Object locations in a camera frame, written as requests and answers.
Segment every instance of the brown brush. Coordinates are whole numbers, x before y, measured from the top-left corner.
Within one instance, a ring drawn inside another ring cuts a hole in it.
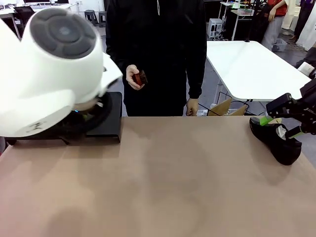
[[[144,72],[143,70],[141,70],[141,71],[139,72],[139,74],[134,74],[134,75],[133,75],[133,80],[134,80],[134,82],[136,82],[139,86],[148,83],[147,77],[146,77],[145,72]]]

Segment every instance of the brown table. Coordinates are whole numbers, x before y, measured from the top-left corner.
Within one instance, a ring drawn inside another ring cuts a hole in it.
[[[124,118],[121,144],[27,141],[0,158],[1,237],[314,237],[316,171],[248,117]]]

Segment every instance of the black shoe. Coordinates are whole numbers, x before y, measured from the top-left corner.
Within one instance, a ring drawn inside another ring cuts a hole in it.
[[[287,131],[284,124],[275,123],[261,126],[256,117],[251,117],[249,123],[253,135],[269,147],[279,163],[292,165],[298,159],[301,154],[302,143],[295,138],[283,140],[277,134],[277,128],[280,126]]]

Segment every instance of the drawstring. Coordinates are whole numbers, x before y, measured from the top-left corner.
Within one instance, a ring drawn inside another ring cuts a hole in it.
[[[158,9],[158,15],[160,16],[160,5],[159,5],[159,0],[157,0],[157,9]]]

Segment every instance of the black stool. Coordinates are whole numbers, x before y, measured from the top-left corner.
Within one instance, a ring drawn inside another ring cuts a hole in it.
[[[106,11],[100,11],[99,12],[99,27],[105,27],[106,18],[107,18]]]
[[[97,16],[94,10],[87,10],[84,12],[84,17],[86,20],[90,21],[94,26],[98,24]]]

